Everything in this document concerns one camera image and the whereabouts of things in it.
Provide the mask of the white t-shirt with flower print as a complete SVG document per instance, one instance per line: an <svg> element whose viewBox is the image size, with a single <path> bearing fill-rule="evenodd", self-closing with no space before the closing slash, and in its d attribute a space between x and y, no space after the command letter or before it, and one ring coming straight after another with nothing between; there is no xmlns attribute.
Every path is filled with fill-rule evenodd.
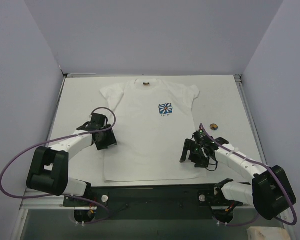
<svg viewBox="0 0 300 240"><path fill-rule="evenodd" d="M136 79L106 86L100 93L116 115L117 145L104 154L107 182L188 180L203 168L181 162L186 139L195 132L192 113L197 86L160 79Z"/></svg>

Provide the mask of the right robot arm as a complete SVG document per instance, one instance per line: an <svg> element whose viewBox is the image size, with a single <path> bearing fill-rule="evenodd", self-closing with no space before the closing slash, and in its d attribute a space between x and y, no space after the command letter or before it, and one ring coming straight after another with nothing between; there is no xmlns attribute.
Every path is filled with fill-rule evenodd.
<svg viewBox="0 0 300 240"><path fill-rule="evenodd" d="M243 183L227 178L213 186L207 193L199 193L199 201L209 207L230 206L225 210L213 211L212 215L224 225L233 219L235 207L253 206L258 215L266 220L279 219L279 215L291 210L293 220L281 222L294 226L298 217L294 209L297 202L289 179L282 167L270 167L252 160L237 150L222 137L213 138L204 128L193 133L191 139L185 139L180 162L190 160L196 168L207 169L211 162L218 167L223 164L245 180Z"/></svg>

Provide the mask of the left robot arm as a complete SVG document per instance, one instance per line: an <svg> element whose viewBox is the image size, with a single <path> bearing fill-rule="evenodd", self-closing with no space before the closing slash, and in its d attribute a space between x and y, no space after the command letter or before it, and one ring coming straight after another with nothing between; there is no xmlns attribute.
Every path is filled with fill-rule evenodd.
<svg viewBox="0 0 300 240"><path fill-rule="evenodd" d="M74 196L82 206L91 203L91 184L69 177L69 162L86 148L95 146L98 151L116 145L117 140L103 114L93 113L91 119L78 127L74 137L49 147L38 147L33 155L26 186L54 196Z"/></svg>

